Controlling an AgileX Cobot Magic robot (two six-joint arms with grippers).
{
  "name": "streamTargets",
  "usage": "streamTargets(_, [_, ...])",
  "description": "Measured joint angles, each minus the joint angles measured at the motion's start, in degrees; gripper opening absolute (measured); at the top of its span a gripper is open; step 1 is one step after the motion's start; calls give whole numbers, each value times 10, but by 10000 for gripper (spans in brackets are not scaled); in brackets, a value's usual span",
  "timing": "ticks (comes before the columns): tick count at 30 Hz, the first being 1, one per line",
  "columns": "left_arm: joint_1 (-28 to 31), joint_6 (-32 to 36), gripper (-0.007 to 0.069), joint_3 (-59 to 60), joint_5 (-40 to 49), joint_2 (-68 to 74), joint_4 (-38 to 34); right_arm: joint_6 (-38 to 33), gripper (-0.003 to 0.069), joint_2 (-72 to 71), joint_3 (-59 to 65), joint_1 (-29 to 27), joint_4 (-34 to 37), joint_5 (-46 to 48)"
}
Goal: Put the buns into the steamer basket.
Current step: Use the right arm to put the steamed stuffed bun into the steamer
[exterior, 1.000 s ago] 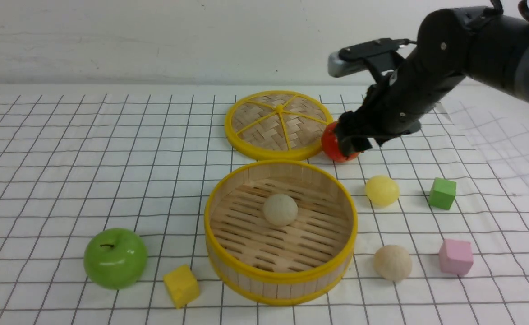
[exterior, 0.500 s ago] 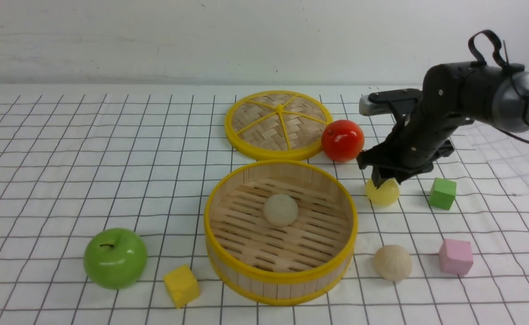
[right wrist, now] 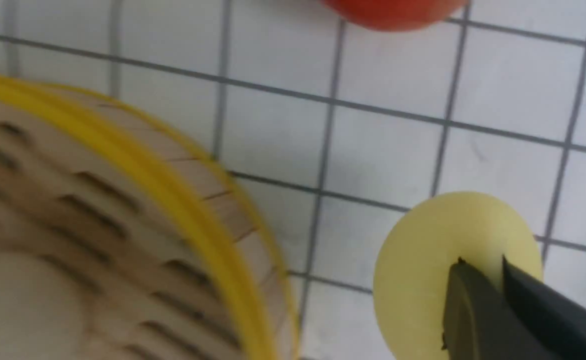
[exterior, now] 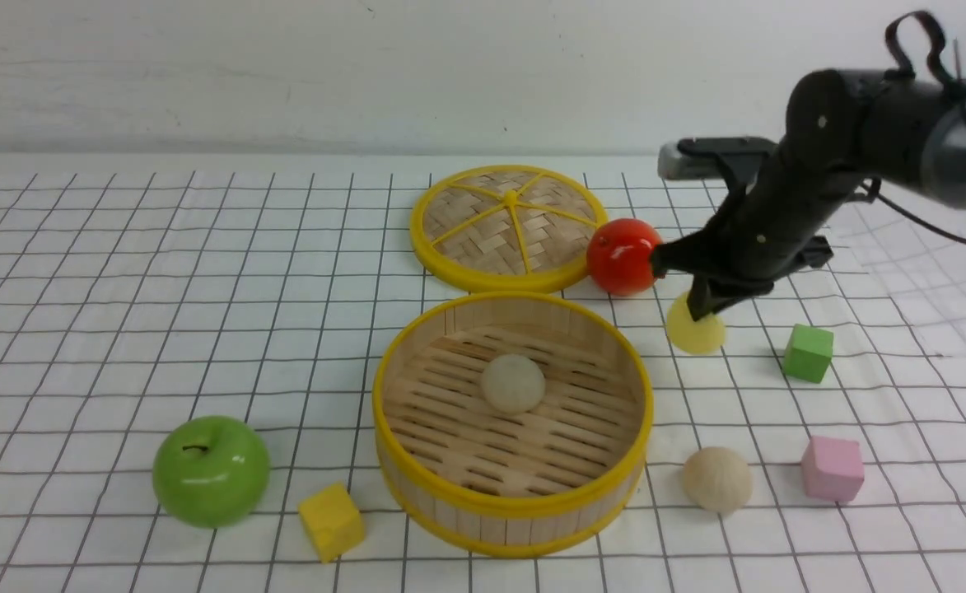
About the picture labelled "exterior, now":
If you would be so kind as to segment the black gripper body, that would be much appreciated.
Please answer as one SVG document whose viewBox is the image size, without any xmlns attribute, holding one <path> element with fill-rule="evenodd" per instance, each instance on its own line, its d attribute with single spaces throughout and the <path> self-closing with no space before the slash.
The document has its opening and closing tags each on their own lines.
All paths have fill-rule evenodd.
<svg viewBox="0 0 966 593">
<path fill-rule="evenodd" d="M 777 280 L 866 179 L 858 132 L 879 85 L 876 71 L 822 70 L 787 102 L 785 132 L 712 240 L 715 289 Z"/>
</svg>

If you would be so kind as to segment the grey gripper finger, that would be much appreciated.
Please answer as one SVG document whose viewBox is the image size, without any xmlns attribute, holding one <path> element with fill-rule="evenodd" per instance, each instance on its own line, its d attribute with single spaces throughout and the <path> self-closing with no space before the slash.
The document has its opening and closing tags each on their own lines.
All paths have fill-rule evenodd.
<svg viewBox="0 0 966 593">
<path fill-rule="evenodd" d="M 772 282 L 743 280 L 717 280 L 717 278 L 693 275 L 687 296 L 688 312 L 693 320 L 703 320 L 710 315 L 742 303 L 766 296 L 772 292 Z"/>
</svg>

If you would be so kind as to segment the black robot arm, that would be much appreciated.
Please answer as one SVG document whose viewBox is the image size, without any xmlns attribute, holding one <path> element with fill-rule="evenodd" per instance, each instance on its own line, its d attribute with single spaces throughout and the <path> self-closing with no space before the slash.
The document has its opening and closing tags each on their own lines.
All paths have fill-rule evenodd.
<svg viewBox="0 0 966 593">
<path fill-rule="evenodd" d="M 686 273 L 693 320 L 765 296 L 833 256 L 820 229 L 841 206 L 890 183 L 966 211 L 966 79 L 893 70 L 820 70 L 796 83 L 779 142 L 683 138 L 660 150 L 665 180 L 723 180 L 698 231 L 651 252 L 656 277 Z"/>
</svg>

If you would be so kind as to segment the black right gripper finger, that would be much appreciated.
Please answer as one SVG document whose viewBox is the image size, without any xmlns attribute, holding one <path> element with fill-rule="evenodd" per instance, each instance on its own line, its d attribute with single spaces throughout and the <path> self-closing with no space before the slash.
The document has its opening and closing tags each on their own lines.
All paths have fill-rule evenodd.
<svg viewBox="0 0 966 593">
<path fill-rule="evenodd" d="M 710 259 L 704 237 L 682 237 L 657 244 L 651 251 L 652 277 L 666 277 L 668 273 L 705 273 Z"/>
</svg>

